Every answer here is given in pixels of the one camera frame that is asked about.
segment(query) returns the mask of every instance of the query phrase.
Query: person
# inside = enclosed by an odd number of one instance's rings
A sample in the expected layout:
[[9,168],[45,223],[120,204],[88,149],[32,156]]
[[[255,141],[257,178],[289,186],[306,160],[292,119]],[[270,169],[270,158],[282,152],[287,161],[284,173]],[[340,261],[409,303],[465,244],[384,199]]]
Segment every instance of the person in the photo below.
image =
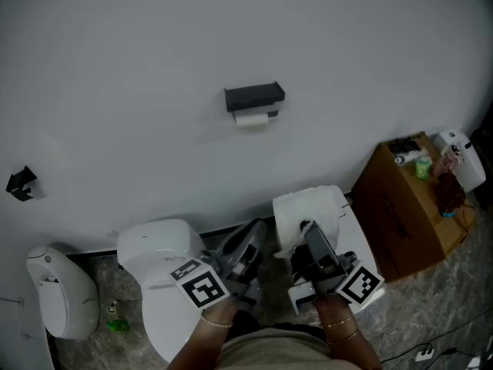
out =
[[375,351],[340,295],[323,296],[314,306],[323,331],[292,324],[261,329],[254,317],[237,310],[235,299],[223,300],[202,313],[168,370],[381,368]]

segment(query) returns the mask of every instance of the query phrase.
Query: white wall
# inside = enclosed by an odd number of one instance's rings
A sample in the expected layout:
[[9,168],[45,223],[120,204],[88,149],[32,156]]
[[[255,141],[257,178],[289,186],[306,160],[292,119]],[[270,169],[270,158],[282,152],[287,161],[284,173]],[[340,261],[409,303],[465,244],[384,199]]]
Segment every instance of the white wall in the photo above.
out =
[[[27,299],[0,304],[0,365],[49,366],[17,338],[40,336],[35,244],[111,248],[111,230],[171,216],[225,227],[287,191],[349,190],[380,140],[474,128],[492,16],[491,0],[0,0],[0,177],[27,164],[48,193],[0,196],[0,294]],[[240,132],[222,89],[274,80],[279,118]]]

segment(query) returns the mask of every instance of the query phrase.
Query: white toilet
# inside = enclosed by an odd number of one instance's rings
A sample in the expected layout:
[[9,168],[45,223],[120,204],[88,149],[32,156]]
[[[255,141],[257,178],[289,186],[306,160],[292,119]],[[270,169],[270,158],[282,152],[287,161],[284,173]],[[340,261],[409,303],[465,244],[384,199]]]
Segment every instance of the white toilet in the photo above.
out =
[[94,281],[64,254],[50,247],[29,252],[27,268],[39,293],[46,329],[58,338],[83,338],[99,322]]
[[169,273],[205,249],[184,220],[160,220],[119,235],[118,262],[139,282],[143,320],[157,352],[171,362],[192,334],[200,313],[173,284]]

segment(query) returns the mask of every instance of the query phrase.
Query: toilet tank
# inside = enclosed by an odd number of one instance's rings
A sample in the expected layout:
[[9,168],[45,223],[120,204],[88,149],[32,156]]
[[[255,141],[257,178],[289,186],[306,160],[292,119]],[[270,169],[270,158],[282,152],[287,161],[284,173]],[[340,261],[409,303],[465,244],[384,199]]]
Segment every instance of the toilet tank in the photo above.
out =
[[169,273],[200,257],[202,239],[184,220],[158,220],[131,227],[118,238],[118,262],[142,289],[170,283]]

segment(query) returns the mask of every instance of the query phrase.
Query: floor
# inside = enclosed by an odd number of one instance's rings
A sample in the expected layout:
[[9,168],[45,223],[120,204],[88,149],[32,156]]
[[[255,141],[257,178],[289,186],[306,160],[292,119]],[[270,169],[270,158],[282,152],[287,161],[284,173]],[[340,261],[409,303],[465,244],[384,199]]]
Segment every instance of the floor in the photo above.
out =
[[[478,209],[475,198],[470,201]],[[207,239],[213,247],[216,240]],[[290,321],[317,325],[314,310],[306,308],[296,317],[287,299],[289,280],[275,251],[274,235],[264,245],[264,262],[259,280],[264,296],[256,312],[261,324]],[[74,261],[94,278],[99,288],[101,321],[96,332],[78,341],[56,339],[59,364],[63,370],[153,370],[166,363],[155,352],[143,326],[141,294],[137,282],[119,271],[116,256],[79,257]],[[130,331],[115,333],[106,327],[110,317],[106,305],[118,300],[119,313]],[[439,265],[387,285],[387,293],[357,315],[361,330],[381,360],[442,335],[493,307],[493,214],[478,212],[477,224],[465,242]],[[435,352],[447,348],[481,355],[493,335],[493,311],[478,317],[458,331],[433,341]],[[417,350],[384,363],[384,368],[423,369],[431,362],[414,362]],[[431,370],[464,369],[471,358],[456,353],[441,356]]]

